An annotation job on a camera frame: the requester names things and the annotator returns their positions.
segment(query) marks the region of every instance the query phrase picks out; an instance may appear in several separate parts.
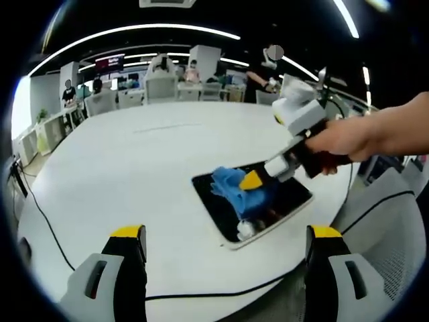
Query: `curved ceiling light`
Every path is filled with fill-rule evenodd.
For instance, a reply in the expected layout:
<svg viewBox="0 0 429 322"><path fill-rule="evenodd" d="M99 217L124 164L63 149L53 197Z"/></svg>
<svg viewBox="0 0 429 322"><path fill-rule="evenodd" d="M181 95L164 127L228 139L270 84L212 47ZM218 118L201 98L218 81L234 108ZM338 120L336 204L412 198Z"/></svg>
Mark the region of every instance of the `curved ceiling light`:
<svg viewBox="0 0 429 322"><path fill-rule="evenodd" d="M282 60L284 60L285 62L288 62L292 66L295 66L297 69L301 70L302 72L305 72L308 76L310 76L311 78L313 78L316 82L319 81L319 78L315 74L313 74L312 72L310 72L308 69L302 67L297 62L294 62L292 59L290 59L290 58L288 58L286 56L283 56Z"/></svg>
<svg viewBox="0 0 429 322"><path fill-rule="evenodd" d="M241 38L239 36L227 33L227 32L221 32L219 30L215 30L215 29L210 29L210 28L205 28L205 27L198 27L196 25L179 25L176 23L149 23L146 25L129 25L126 27L119 27L119 28L114 28L114 29L110 29L110 30L105 30L103 32L97 32L96 34L84 37L82 39L79 39L59 50L57 50L55 53L53 53L51 56L47 57L44 61L42 61L41 63L39 63L36 67L34 67L32 69L31 72L28 73L28 76L31 76L32 74L34 74L36 71L38 71L43 65L47 64L49 61L51 61L52 59L54 59L55 57L57 57L58 55L62 54L63 52L65 52L66 50L69 50L70 48L73 48L83 42L87 42L88 40L97 38L97 37L101 37L101 36L105 36L105 35L109 35L109 34L114 34L115 32L125 32L127 30L138 30L138 29L150 29L150 28L176 28L176 29L187 29L187 30L196 30L199 32L208 32L210 34L216 34L219 36L224 36L224 37L228 37L228 38L232 38L235 40L240 40Z"/></svg>
<svg viewBox="0 0 429 322"><path fill-rule="evenodd" d="M349 13L349 10L347 10L345 4L342 0L333 0L336 7L340 11L341 15L343 16L344 20L346 21L347 27L349 27L350 33L353 38L359 39L359 34L357 32L355 22L351 18L351 15Z"/></svg>

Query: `yellow tip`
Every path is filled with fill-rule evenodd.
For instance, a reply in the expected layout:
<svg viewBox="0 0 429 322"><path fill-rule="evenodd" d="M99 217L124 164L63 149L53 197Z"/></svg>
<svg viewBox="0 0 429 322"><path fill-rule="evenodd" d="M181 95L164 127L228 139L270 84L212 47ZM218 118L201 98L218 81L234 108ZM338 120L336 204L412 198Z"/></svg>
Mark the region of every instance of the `yellow tip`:
<svg viewBox="0 0 429 322"><path fill-rule="evenodd" d="M257 175L256 171L253 170L245 175L239 186L242 190L258 189L260 186L262 186L262 181Z"/></svg>

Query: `blue cloth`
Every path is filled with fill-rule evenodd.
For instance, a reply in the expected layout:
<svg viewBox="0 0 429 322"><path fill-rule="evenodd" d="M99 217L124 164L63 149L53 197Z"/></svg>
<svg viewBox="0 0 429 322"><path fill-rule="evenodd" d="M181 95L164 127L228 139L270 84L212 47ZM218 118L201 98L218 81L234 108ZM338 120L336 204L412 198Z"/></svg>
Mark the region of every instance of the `blue cloth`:
<svg viewBox="0 0 429 322"><path fill-rule="evenodd" d="M264 186L250 191L239 185L246 172L241 169L219 167L213 174L212 194L226 198L233 206L239 220L251 219L268 208L274 198L277 185Z"/></svg>

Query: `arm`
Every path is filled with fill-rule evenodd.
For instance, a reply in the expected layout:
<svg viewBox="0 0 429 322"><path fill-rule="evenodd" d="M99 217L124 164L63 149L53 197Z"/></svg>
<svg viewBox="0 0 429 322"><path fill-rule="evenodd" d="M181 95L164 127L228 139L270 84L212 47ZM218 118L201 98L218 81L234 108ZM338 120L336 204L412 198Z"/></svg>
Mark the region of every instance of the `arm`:
<svg viewBox="0 0 429 322"><path fill-rule="evenodd" d="M261 78L258 74L256 74L255 72L246 72L246 75L253 81L259 83L262 87L264 87L268 82Z"/></svg>
<svg viewBox="0 0 429 322"><path fill-rule="evenodd" d="M348 155L356 162L374 154L429 154L429 93L368 116L329 121L306 145L313 152Z"/></svg>
<svg viewBox="0 0 429 322"><path fill-rule="evenodd" d="M373 124L372 154L429 154L429 92L367 117Z"/></svg>

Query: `human hand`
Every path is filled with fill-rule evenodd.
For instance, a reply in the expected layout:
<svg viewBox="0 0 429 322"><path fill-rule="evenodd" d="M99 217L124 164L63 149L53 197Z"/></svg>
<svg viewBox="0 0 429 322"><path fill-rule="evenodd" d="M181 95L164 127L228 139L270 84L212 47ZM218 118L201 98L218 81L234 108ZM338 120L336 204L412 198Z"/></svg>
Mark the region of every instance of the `human hand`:
<svg viewBox="0 0 429 322"><path fill-rule="evenodd" d="M374 127L370 117L350 117L328 121L326 129L306 141L314 153L329 152L335 155L347 155L352 161L368 159L374 151ZM323 168L323 174L335 174L337 165Z"/></svg>

